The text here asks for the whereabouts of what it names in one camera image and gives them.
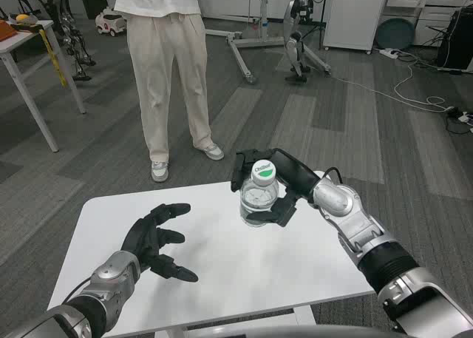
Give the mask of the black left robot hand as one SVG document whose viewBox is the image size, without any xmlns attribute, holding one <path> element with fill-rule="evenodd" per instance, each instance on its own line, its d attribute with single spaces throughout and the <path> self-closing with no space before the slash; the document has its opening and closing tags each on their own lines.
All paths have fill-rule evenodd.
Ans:
<svg viewBox="0 0 473 338">
<path fill-rule="evenodd" d="M 165 245 L 186 241 L 185 236 L 178 231 L 162 229 L 160 226 L 190 211 L 191 205 L 188 203 L 159 205 L 135 222 L 127 233 L 121 250 L 136 256 L 142 272 L 149 269 L 165 279 L 175 278 L 196 283 L 199 278 L 193 271 L 178 266 L 172 257 L 160 253 Z"/>
</svg>

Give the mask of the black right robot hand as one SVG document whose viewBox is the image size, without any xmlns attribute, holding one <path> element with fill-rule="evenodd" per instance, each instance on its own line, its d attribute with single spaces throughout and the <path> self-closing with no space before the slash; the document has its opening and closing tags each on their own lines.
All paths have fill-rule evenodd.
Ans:
<svg viewBox="0 0 473 338">
<path fill-rule="evenodd" d="M 285 195 L 277 198 L 269 210 L 251 214 L 249 219 L 285 227 L 296 212 L 296 203 L 299 199 L 303 198 L 311 206 L 315 205 L 313 190 L 321 178 L 283 149 L 274 148 L 265 151 L 246 149 L 236 153 L 231 178 L 232 192 L 242 189 L 253 165 L 260 160 L 268 160 L 275 166 L 276 179 L 285 186 Z"/>
</svg>

